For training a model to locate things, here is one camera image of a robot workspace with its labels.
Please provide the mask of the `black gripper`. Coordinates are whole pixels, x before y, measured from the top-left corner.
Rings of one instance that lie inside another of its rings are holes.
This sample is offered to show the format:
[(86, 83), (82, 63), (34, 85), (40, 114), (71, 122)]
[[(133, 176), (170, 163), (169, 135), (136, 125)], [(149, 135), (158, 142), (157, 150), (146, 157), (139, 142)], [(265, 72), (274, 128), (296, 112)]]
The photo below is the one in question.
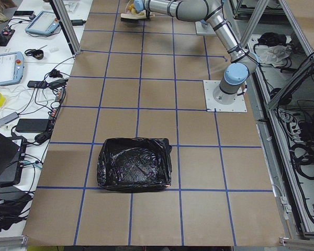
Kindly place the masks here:
[(145, 10), (145, 19), (150, 19), (151, 18), (151, 12), (148, 10)]

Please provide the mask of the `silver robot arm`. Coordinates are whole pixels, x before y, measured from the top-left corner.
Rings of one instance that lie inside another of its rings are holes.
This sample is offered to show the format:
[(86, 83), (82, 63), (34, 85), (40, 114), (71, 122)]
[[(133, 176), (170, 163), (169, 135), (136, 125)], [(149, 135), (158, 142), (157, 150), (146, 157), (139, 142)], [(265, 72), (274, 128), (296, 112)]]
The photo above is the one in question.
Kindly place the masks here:
[(255, 72), (259, 59), (245, 49), (235, 36), (224, 18), (222, 1), (134, 1), (134, 7), (137, 11), (166, 14), (180, 21), (205, 21), (210, 24), (231, 57), (231, 64), (213, 91), (213, 98), (224, 105), (234, 102), (240, 86)]

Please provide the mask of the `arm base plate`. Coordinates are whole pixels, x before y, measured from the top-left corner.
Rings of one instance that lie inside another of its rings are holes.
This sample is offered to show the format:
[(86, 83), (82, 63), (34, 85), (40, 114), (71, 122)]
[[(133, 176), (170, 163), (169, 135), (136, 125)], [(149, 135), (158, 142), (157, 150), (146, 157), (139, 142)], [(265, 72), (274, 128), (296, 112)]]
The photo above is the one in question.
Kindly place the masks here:
[(197, 21), (195, 22), (195, 29), (198, 36), (216, 36), (215, 31), (209, 23)]
[(225, 94), (220, 81), (203, 80), (207, 112), (247, 112), (241, 87), (236, 94)]

